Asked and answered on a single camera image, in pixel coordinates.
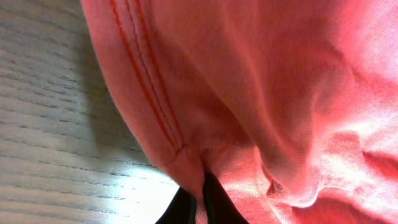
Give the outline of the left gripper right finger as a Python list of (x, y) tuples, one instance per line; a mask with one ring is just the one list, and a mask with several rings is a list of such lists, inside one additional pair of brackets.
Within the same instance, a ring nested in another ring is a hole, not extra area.
[(202, 188), (208, 224), (248, 224), (211, 172), (205, 173)]

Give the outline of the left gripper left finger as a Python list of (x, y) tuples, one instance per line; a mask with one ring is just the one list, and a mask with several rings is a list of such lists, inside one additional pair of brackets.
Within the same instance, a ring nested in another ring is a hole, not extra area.
[(155, 224), (196, 224), (197, 201), (180, 187)]

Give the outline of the red t-shirt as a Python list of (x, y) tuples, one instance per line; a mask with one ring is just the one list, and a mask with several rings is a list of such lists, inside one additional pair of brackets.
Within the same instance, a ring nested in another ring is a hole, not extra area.
[(248, 223), (397, 222), (397, 2), (83, 0), (149, 161)]

